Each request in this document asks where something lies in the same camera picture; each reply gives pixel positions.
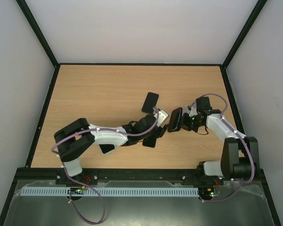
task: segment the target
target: cable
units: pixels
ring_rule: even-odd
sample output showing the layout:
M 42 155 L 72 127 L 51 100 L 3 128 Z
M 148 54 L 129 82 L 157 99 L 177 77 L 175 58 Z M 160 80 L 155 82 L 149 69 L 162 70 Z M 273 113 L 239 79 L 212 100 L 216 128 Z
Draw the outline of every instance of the cable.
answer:
M 219 200 L 204 200 L 203 198 L 201 198 L 201 196 L 199 196 L 199 199 L 200 199 L 202 202 L 223 202 L 223 201 L 229 200 L 229 199 L 231 199 L 233 196 L 235 196 L 235 195 L 240 191 L 240 189 L 242 188 L 242 184 L 243 184 L 243 182 L 240 181 L 240 182 L 239 182 L 239 187 L 237 188 L 237 190 L 234 191 L 230 196 L 227 196 L 227 197 L 224 198 L 224 199 L 219 199 Z
M 112 131 L 112 132 L 117 132 L 117 133 L 120 133 L 120 134 L 123 134 L 123 135 L 126 135 L 126 136 L 130 136 L 130 137 L 139 137 L 139 136 L 142 136 L 142 135 L 145 135 L 146 133 L 149 133 L 151 130 L 154 129 L 154 127 L 157 125 L 157 122 L 158 122 L 158 118 L 159 118 L 159 109 L 157 107 L 153 107 L 153 109 L 156 111 L 157 113 L 157 117 L 153 123 L 153 125 L 147 129 L 146 131 L 142 132 L 142 133 L 138 133 L 138 134 L 131 134 L 131 133 L 126 133 L 126 132 L 122 132 L 122 131 L 118 131 L 117 129 L 112 129 L 112 128 L 100 128 L 99 131 Z M 64 143 L 65 141 L 75 137 L 75 136 L 78 136 L 78 135 L 81 135 L 83 133 L 88 133 L 88 132 L 95 132 L 95 131 L 98 131 L 96 128 L 95 129 L 85 129 L 85 130 L 82 130 L 80 132 L 76 132 L 62 140 L 60 140 L 59 142 L 57 142 L 52 148 L 51 148 L 51 152 L 55 153 L 55 154 L 58 154 L 59 153 L 57 151 L 55 151 L 56 147 L 58 147 L 60 144 Z
M 204 95 L 202 95 L 202 96 L 200 96 L 200 97 L 205 97 L 205 96 L 216 96 L 216 97 L 219 97 L 219 98 L 221 98 L 222 100 L 223 100 L 223 102 L 225 103 L 225 108 L 223 109 L 223 111 L 220 113 L 220 119 L 221 119 L 221 121 L 227 126 L 227 128 L 230 130 L 230 131 L 232 131 L 238 138 L 239 138 L 239 140 L 241 141 L 241 143 L 243 144 L 243 146 L 244 146 L 244 148 L 245 148 L 245 151 L 246 151 L 246 153 L 247 153 L 247 156 L 248 156 L 248 158 L 249 158 L 249 160 L 250 160 L 250 166 L 251 166 L 251 174 L 250 174 L 250 178 L 248 179 L 248 180 L 239 180 L 239 187 L 237 188 L 237 190 L 235 191 L 235 192 L 233 192 L 230 196 L 228 196 L 228 197 L 226 197 L 226 198 L 224 198 L 224 199 L 220 199 L 220 200 L 204 200 L 204 199 L 202 199 L 200 196 L 199 196 L 199 198 L 200 198 L 200 200 L 202 201 L 202 202 L 222 202 L 222 201 L 226 201 L 226 200 L 229 200 L 230 198 L 232 198 L 233 196 L 235 196 L 238 192 L 239 192 L 239 190 L 242 188 L 242 184 L 243 183 L 246 183 L 246 184 L 248 184 L 248 183 L 250 183 L 250 182 L 252 182 L 252 180 L 254 179 L 254 176 L 255 176 L 255 165 L 254 165 L 254 161 L 253 161 L 253 158 L 251 157 L 251 153 L 250 153 L 250 150 L 249 150 L 249 148 L 247 147 L 247 144 L 246 144 L 246 142 L 244 141 L 244 139 L 243 139 L 243 137 L 237 132 L 237 130 L 235 129 L 235 128 L 233 128 L 226 120 L 225 120 L 225 118 L 224 118 L 224 116 L 223 116 L 223 114 L 224 114 L 224 112 L 227 110 L 227 108 L 228 108 L 228 103 L 227 103 L 227 101 L 221 96 L 221 95 L 219 95 L 219 94 L 216 94 L 216 93 L 207 93 L 207 94 L 204 94 Z M 196 101 L 194 101 L 192 104 L 191 104 L 191 106 L 194 106 L 196 104 Z
M 235 128 L 233 128 L 229 123 L 227 123 L 227 121 L 224 118 L 222 118 L 221 121 L 228 127 L 228 129 L 230 131 L 232 131 L 239 138 L 239 140 L 241 140 L 241 143 L 244 146 L 246 154 L 247 154 L 247 156 L 250 160 L 251 173 L 250 173 L 250 178 L 248 180 L 245 180 L 245 181 L 243 180 L 242 182 L 248 184 L 248 183 L 252 182 L 252 180 L 254 179 L 254 176 L 255 176 L 255 166 L 254 166 L 253 158 L 251 157 L 250 150 L 247 147 L 246 142 L 243 140 L 243 137 L 237 132 L 237 130 Z
M 66 174 L 66 176 L 67 176 L 67 178 L 69 180 L 71 180 L 72 182 L 75 182 L 75 183 L 77 183 L 79 185 L 83 185 L 83 186 L 91 189 L 92 191 L 94 191 L 99 196 L 99 198 L 100 198 L 100 200 L 102 201 L 102 204 L 103 204 L 103 214 L 102 214 L 102 217 L 100 218 L 100 220 L 98 222 L 89 221 L 85 217 L 83 217 L 82 214 L 79 212 L 79 210 L 76 208 L 74 202 L 71 199 L 72 193 L 70 193 L 69 203 L 74 207 L 74 209 L 75 209 L 77 215 L 79 216 L 79 218 L 82 219 L 85 223 L 90 224 L 90 225 L 98 225 L 98 224 L 102 223 L 103 220 L 104 220 L 105 214 L 106 214 L 106 205 L 105 205 L 105 201 L 104 201 L 103 197 L 101 196 L 101 194 L 97 190 L 95 190 L 93 187 L 91 187 L 90 185 L 84 184 L 84 183 L 82 183 L 80 181 L 77 181 L 77 180 L 74 180 L 73 178 L 71 178 L 71 176 L 67 172 L 67 169 L 66 169 L 64 163 L 63 163 L 63 166 L 64 166 L 65 174 Z
M 121 131 L 118 131 L 117 129 L 111 129 L 111 128 L 100 128 L 100 130 L 102 130 L 102 131 L 113 131 L 113 132 L 117 132 L 117 133 L 120 133 L 120 134 L 123 134 L 123 135 L 126 135 L 126 136 L 131 136 L 131 137 L 139 137 L 139 136 L 142 136 L 142 135 L 144 135 L 144 134 L 150 132 L 151 130 L 153 130 L 154 127 L 157 125 L 158 118 L 159 118 L 159 109 L 158 109 L 157 107 L 153 107 L 153 109 L 154 109 L 155 112 L 157 113 L 157 117 L 156 117 L 156 119 L 155 119 L 153 125 L 152 125 L 149 129 L 147 129 L 146 131 L 144 131 L 144 132 L 142 132 L 142 133 L 139 133 L 139 134 L 131 134 L 131 133 L 121 132 Z M 71 138 L 73 138 L 73 137 L 75 137 L 75 136 L 78 136 L 78 135 L 80 135 L 80 134 L 88 133 L 88 132 L 95 132 L 95 131 L 99 131 L 99 130 L 97 130 L 97 129 L 85 129 L 85 130 L 76 132 L 76 133 L 74 133 L 74 134 L 72 134 L 72 135 L 70 135 L 70 136 L 68 136 L 68 137 L 66 137 L 66 138 L 64 138 L 64 139 L 62 139 L 62 140 L 60 140 L 59 142 L 57 142 L 57 143 L 51 148 L 51 152 L 53 152 L 53 153 L 59 155 L 59 153 L 58 153 L 57 151 L 55 151 L 55 149 L 56 149 L 56 147 L 58 147 L 60 144 L 64 143 L 65 141 L 67 141 L 67 140 L 69 140 L 69 139 L 71 139 Z M 70 176 L 70 175 L 68 174 L 68 172 L 67 172 L 67 169 L 66 169 L 64 163 L 62 163 L 62 164 L 63 164 L 64 170 L 65 170 L 65 174 L 66 174 L 66 176 L 67 176 L 67 178 L 68 178 L 69 180 L 71 180 L 71 181 L 74 182 L 74 183 L 77 183 L 77 184 L 79 184 L 79 185 L 83 185 L 83 186 L 85 186 L 85 187 L 87 187 L 87 188 L 93 190 L 93 191 L 99 196 L 99 198 L 100 198 L 100 200 L 102 201 L 102 204 L 103 204 L 103 214 L 102 214 L 101 219 L 100 219 L 98 222 L 89 221 L 89 220 L 87 220 L 85 217 L 83 217 L 82 214 L 79 212 L 79 210 L 76 208 L 75 204 L 73 203 L 73 201 L 72 201 L 72 199 L 71 199 L 71 195 L 72 195 L 72 193 L 71 193 L 70 196 L 69 196 L 69 203 L 74 207 L 74 209 L 75 209 L 77 215 L 79 216 L 79 218 L 82 219 L 85 223 L 90 224 L 90 225 L 97 225 L 97 224 L 102 223 L 103 220 L 104 220 L 104 217 L 105 217 L 105 213 L 106 213 L 106 206 L 105 206 L 105 202 L 104 202 L 104 199 L 103 199 L 103 197 L 101 196 L 101 194 L 100 194 L 97 190 L 95 190 L 92 186 L 87 185 L 87 184 L 84 184 L 84 183 L 82 183 L 82 182 L 80 182 L 80 181 L 77 181 L 77 180 L 74 180 L 73 178 L 71 178 L 71 176 Z
M 200 96 L 200 97 L 205 97 L 205 96 L 216 96 L 216 97 L 219 97 L 220 99 L 222 99 L 223 100 L 223 102 L 225 103 L 225 108 L 222 110 L 222 112 L 220 113 L 220 116 L 222 117 L 222 115 L 223 115 L 223 113 L 227 110 L 227 108 L 228 108 L 228 103 L 227 103 L 227 101 L 226 101 L 226 99 L 224 99 L 223 98 L 223 96 L 221 96 L 221 95 L 219 95 L 219 94 L 216 94 L 216 93 L 207 93 L 207 94 L 204 94 L 204 95 L 202 95 L 202 96 Z

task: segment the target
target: black frame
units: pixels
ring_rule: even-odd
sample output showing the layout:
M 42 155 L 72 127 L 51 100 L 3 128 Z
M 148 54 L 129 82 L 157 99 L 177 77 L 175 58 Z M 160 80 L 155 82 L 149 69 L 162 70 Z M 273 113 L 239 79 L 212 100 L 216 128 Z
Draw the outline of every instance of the black frame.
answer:
M 48 93 L 46 95 L 46 99 L 42 108 L 42 112 L 39 118 L 39 122 L 33 137 L 33 141 L 31 144 L 31 148 L 29 150 L 29 154 L 25 163 L 25 167 L 18 168 L 14 177 L 14 180 L 11 184 L 9 193 L 7 195 L 6 202 L 4 204 L 1 216 L 0 216 L 0 226 L 4 225 L 4 221 L 7 216 L 7 212 L 9 209 L 10 202 L 15 192 L 15 188 L 17 185 L 18 180 L 56 180 L 57 175 L 60 173 L 61 168 L 31 168 L 31 163 L 33 160 L 34 152 L 40 137 L 41 129 L 45 120 L 46 112 L 49 107 L 50 99 L 52 92 L 54 90 L 55 82 L 58 76 L 58 72 L 61 65 L 155 65 L 155 66 L 219 66 L 220 71 L 224 80 L 225 89 L 228 95 L 228 99 L 231 105 L 231 109 L 233 112 L 233 117 L 235 120 L 235 124 L 237 129 L 244 133 L 243 124 L 241 121 L 241 116 L 239 114 L 239 110 L 237 107 L 237 103 L 234 98 L 233 90 L 231 84 L 229 82 L 229 78 L 226 72 L 226 69 L 233 59 L 235 53 L 237 52 L 239 46 L 242 44 L 244 38 L 246 37 L 247 33 L 251 29 L 252 25 L 254 24 L 256 18 L 260 14 L 262 8 L 264 7 L 267 0 L 258 0 L 252 13 L 250 14 L 248 20 L 246 21 L 243 29 L 241 30 L 239 36 L 237 37 L 233 47 L 231 48 L 229 54 L 227 55 L 224 63 L 221 64 L 116 64 L 116 63 L 94 63 L 94 64 L 85 64 L 85 63 L 58 63 L 56 60 L 53 52 L 50 49 L 48 42 L 46 41 L 44 35 L 42 34 L 41 29 L 39 28 L 32 12 L 30 11 L 27 3 L 25 0 L 16 0 L 19 7 L 21 8 L 24 16 L 26 17 L 28 23 L 30 24 L 32 30 L 34 31 L 35 35 L 37 36 L 38 40 L 40 41 L 41 45 L 44 48 L 48 58 L 52 62 L 53 66 L 55 67 L 51 83 L 49 86 Z M 132 180 L 135 178 L 136 180 L 139 179 L 147 179 L 147 180 L 158 180 L 159 177 L 164 175 L 163 177 L 167 178 L 168 181 L 180 181 L 183 184 L 196 184 L 197 181 L 195 180 L 184 180 L 182 176 L 185 175 L 192 175 L 195 173 L 196 170 L 192 169 L 84 169 L 89 172 L 89 175 L 97 175 L 98 180 L 101 180 L 105 177 L 112 178 L 112 179 L 121 179 L 121 180 Z M 267 180 L 265 178 L 263 170 L 261 170 L 260 177 L 256 178 L 255 180 L 259 180 L 262 183 L 262 187 L 267 198 L 268 206 L 270 208 L 273 220 L 275 225 L 280 226 L 280 220 L 278 214 L 275 209 L 275 205 L 270 194 L 270 190 L 268 187 Z M 206 187 L 209 185 L 201 185 L 197 184 L 197 187 Z

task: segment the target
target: black metal frame edge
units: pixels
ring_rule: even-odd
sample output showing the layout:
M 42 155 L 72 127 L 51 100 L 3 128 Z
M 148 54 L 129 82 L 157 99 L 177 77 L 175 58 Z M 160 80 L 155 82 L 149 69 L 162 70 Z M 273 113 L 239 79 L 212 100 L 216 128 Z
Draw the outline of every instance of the black metal frame edge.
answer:
M 234 42 L 230 52 L 228 53 L 225 61 L 223 62 L 222 66 L 226 69 L 230 64 L 231 60 L 235 56 L 236 52 L 238 51 L 240 45 L 242 44 L 243 40 L 245 39 L 246 35 L 250 31 L 251 27 L 255 23 L 257 17 L 259 16 L 261 10 L 263 9 L 267 0 L 258 0 L 255 7 L 253 8 L 249 18 L 245 22 L 242 30 L 240 31 L 236 41 Z
M 105 176 L 109 177 L 109 172 L 115 174 L 116 172 L 120 173 L 128 173 L 129 178 L 132 177 L 138 177 L 140 176 L 140 173 L 144 173 L 145 177 L 151 174 L 154 178 L 158 178 L 161 176 L 161 173 L 166 172 L 173 172 L 172 176 L 174 177 L 173 181 L 180 181 L 180 177 L 182 175 L 188 175 L 189 171 L 195 171 L 194 169 L 84 169 L 84 170 L 93 170 L 96 171 L 98 175 L 101 175 L 101 172 L 104 172 L 102 177 Z M 7 195 L 3 210 L 0 215 L 0 226 L 4 225 L 9 206 L 11 204 L 16 185 L 18 180 L 56 180 L 57 175 L 61 171 L 61 168 L 18 168 L 14 177 L 14 180 L 12 182 L 12 185 L 10 187 L 9 193 Z M 270 190 L 268 187 L 268 183 L 264 174 L 264 171 L 261 169 L 260 171 L 260 178 L 255 178 L 254 180 L 260 181 L 263 187 L 264 194 L 267 198 L 267 203 L 274 221 L 274 224 L 276 226 L 281 226 L 281 222 L 279 219 L 279 216 L 277 214 L 273 198 L 270 194 Z
M 33 161 L 33 155 L 35 153 L 35 150 L 36 150 L 36 147 L 37 147 L 37 144 L 38 144 L 38 140 L 39 140 L 41 129 L 42 129 L 42 126 L 43 126 L 43 123 L 44 123 L 44 120 L 45 120 L 46 112 L 47 112 L 47 109 L 48 109 L 48 106 L 49 106 L 49 103 L 50 103 L 50 100 L 51 100 L 51 95 L 52 95 L 52 92 L 53 92 L 53 89 L 55 87 L 56 80 L 57 80 L 57 77 L 58 77 L 59 69 L 60 69 L 60 65 L 58 65 L 55 68 L 53 75 L 52 75 L 52 78 L 51 78 L 51 82 L 50 82 L 50 85 L 49 85 L 49 88 L 48 88 L 47 95 L 45 97 L 45 101 L 44 101 L 44 105 L 43 105 L 43 108 L 42 108 L 42 111 L 41 111 L 41 115 L 39 117 L 38 125 L 37 125 L 36 131 L 34 133 L 33 141 L 32 141 L 32 144 L 31 144 L 31 147 L 29 149 L 29 153 L 28 153 L 28 156 L 27 156 L 27 159 L 26 159 L 25 166 L 27 168 L 31 166 L 32 161 Z
M 230 102 L 230 106 L 233 112 L 233 117 L 235 120 L 235 124 L 236 124 L 236 128 L 237 130 L 239 130 L 241 133 L 245 133 L 244 128 L 243 128 L 243 124 L 242 124 L 242 120 L 241 120 L 241 116 L 238 110 L 238 106 L 233 94 L 233 89 L 231 86 L 231 83 L 229 81 L 228 75 L 226 73 L 226 69 L 223 66 L 220 66 L 220 71 L 221 71 L 221 75 L 223 78 L 223 82 L 225 84 L 225 90 L 227 92 L 227 96 L 228 96 L 228 100 Z
M 221 64 L 169 64 L 169 63 L 60 63 L 61 65 L 114 65 L 114 66 L 221 66 Z
M 39 42 L 41 43 L 43 49 L 45 50 L 49 60 L 51 61 L 54 67 L 58 66 L 58 61 L 56 60 L 53 52 L 50 49 L 48 42 L 46 41 L 41 29 L 39 28 L 31 10 L 29 9 L 25 0 L 16 0 L 19 7 L 21 8 L 24 16 L 26 17 L 28 23 L 30 24 L 31 28 L 33 29 L 35 35 L 37 36 Z

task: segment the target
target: white enclosure wall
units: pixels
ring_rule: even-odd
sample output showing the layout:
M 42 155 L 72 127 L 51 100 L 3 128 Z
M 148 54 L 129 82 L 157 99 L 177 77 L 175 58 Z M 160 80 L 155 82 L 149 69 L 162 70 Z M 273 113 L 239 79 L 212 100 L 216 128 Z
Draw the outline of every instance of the white enclosure wall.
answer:
M 60 63 L 222 64 L 257 0 L 27 0 Z
M 283 224 L 283 0 L 267 1 L 228 74 Z
M 53 66 L 15 0 L 0 0 L 0 213 L 23 167 Z

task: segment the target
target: transparent plastic sheet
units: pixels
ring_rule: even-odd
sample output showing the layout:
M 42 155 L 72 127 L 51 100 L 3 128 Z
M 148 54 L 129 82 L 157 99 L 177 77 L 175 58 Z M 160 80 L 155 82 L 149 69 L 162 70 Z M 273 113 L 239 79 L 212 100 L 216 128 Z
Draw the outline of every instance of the transparent plastic sheet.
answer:
M 53 186 L 55 181 L 20 181 L 4 226 L 83 225 L 65 197 L 20 196 L 23 187 Z M 100 187 L 186 187 L 166 181 L 99 182 Z M 221 186 L 222 199 L 237 189 L 237 181 Z M 259 181 L 244 184 L 232 199 L 219 203 L 201 203 L 191 198 L 105 197 L 107 218 L 101 226 L 111 225 L 273 225 L 267 200 Z M 98 197 L 75 201 L 83 216 L 97 220 L 101 216 Z
M 57 187 L 55 180 L 19 180 L 15 189 L 15 193 L 13 199 L 10 202 L 10 207 L 6 216 L 6 220 L 4 225 L 13 225 L 13 219 L 15 216 L 15 212 L 18 207 L 18 203 L 20 201 L 20 194 L 25 187 Z
M 222 188 L 228 189 L 231 193 L 236 191 L 239 188 L 240 182 L 238 180 L 235 181 L 225 181 L 224 184 L 221 186 Z M 263 190 L 259 187 L 259 185 L 255 184 L 243 184 L 242 188 L 240 188 L 240 192 L 249 193 L 251 195 L 255 195 L 260 197 L 262 200 L 267 201 L 267 198 L 264 195 Z

